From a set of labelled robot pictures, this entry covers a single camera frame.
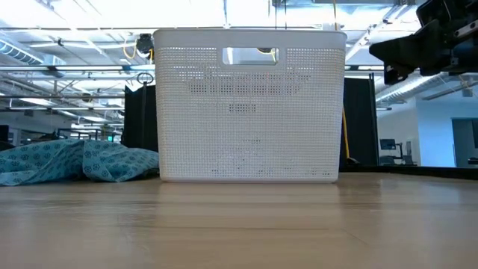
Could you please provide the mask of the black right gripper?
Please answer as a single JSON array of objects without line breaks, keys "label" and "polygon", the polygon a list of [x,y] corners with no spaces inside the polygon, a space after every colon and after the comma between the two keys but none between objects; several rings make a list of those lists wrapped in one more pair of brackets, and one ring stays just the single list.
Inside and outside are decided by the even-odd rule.
[{"label": "black right gripper", "polygon": [[478,72],[478,0],[426,0],[416,10],[420,28],[406,37],[374,43],[386,85],[423,77]]}]

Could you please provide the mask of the white perforated plastic basket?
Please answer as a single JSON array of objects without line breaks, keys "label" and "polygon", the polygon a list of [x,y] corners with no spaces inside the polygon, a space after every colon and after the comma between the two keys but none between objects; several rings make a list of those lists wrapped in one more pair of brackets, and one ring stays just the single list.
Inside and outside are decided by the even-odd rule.
[{"label": "white perforated plastic basket", "polygon": [[164,181],[338,179],[344,32],[164,28],[154,39]]}]

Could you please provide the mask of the black partition with feet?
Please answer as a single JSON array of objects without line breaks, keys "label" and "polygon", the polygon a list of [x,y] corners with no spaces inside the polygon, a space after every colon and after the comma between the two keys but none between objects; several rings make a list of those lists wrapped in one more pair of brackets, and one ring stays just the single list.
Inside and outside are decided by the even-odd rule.
[{"label": "black partition with feet", "polygon": [[[121,144],[141,147],[142,84],[125,87],[125,119]],[[378,166],[378,137],[374,77],[344,79],[344,111],[346,128],[341,135],[339,167]],[[146,148],[158,150],[155,85],[149,84],[146,97]]]}]

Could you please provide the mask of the black ceiling device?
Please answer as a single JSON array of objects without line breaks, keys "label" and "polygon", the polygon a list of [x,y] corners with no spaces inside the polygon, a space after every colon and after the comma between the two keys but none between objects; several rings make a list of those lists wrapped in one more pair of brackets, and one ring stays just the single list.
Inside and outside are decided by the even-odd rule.
[{"label": "black ceiling device", "polygon": [[154,49],[153,38],[151,34],[140,34],[136,39],[136,49],[142,54],[149,54]]}]

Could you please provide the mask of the teal patterned cloth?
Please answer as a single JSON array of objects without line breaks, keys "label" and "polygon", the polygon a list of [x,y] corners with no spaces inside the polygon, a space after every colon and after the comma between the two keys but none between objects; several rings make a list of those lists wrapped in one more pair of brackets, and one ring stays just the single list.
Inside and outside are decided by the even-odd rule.
[{"label": "teal patterned cloth", "polygon": [[157,152],[108,141],[51,140],[0,152],[0,186],[79,178],[127,182],[157,171]]}]

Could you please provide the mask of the black metal table frame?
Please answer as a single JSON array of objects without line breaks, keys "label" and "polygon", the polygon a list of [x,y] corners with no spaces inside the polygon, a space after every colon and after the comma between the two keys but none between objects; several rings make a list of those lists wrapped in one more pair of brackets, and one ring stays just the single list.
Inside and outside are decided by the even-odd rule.
[{"label": "black metal table frame", "polygon": [[478,168],[456,167],[418,167],[418,166],[344,166],[341,173],[393,173],[413,176],[431,176],[448,179],[465,179],[478,181]]}]

